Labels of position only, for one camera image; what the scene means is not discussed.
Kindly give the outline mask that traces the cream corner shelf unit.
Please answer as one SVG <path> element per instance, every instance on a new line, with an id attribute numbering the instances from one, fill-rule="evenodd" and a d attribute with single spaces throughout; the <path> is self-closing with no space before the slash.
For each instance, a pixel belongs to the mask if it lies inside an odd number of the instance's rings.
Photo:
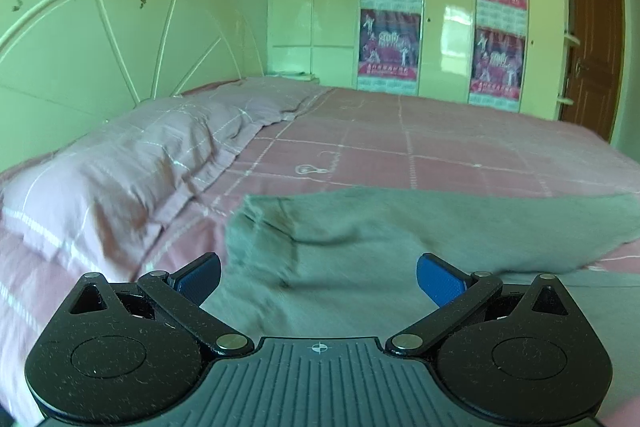
<path id="1" fill-rule="evenodd" d="M 564 0 L 564 40 L 561 82 L 558 92 L 558 110 L 574 104 L 566 95 L 570 81 L 570 56 L 575 48 L 580 46 L 580 40 L 575 36 L 575 0 Z"/>

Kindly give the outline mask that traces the brown wooden door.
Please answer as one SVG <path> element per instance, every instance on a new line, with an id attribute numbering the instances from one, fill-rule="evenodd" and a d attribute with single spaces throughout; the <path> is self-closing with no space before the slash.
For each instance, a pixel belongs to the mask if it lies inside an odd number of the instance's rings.
<path id="1" fill-rule="evenodd" d="M 562 121 L 578 124 L 605 141 L 613 135 L 622 85 L 624 0 L 575 0 L 575 36 L 566 95 L 573 105 Z"/>

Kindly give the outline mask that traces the lower left red poster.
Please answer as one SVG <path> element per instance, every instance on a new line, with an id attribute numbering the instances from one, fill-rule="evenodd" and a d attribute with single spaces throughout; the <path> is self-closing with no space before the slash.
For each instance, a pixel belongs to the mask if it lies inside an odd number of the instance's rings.
<path id="1" fill-rule="evenodd" d="M 418 94 L 421 15 L 362 9 L 357 89 Z"/>

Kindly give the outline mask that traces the cream wooden headboard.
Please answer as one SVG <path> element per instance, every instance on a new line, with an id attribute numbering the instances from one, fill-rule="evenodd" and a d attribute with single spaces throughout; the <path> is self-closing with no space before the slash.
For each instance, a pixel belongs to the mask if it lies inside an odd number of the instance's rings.
<path id="1" fill-rule="evenodd" d="M 1 165 L 143 102 L 263 71 L 232 0 L 1 0 Z"/>

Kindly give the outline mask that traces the grey sweat pants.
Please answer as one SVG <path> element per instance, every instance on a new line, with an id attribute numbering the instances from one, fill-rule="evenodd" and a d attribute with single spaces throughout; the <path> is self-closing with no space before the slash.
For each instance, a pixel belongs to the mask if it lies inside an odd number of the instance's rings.
<path id="1" fill-rule="evenodd" d="M 353 187 L 252 195 L 226 228 L 205 310 L 252 338 L 388 337 L 432 304 L 416 262 L 466 273 L 574 272 L 639 236 L 634 195 L 509 198 Z"/>

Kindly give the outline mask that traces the pink checked pillow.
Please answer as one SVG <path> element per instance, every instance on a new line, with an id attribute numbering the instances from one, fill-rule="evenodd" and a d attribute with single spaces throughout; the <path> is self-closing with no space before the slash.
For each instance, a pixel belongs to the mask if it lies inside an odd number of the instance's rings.
<path id="1" fill-rule="evenodd" d="M 127 280 L 262 128 L 324 91 L 259 77 L 145 102 L 3 182 L 2 231 L 49 261 Z"/>

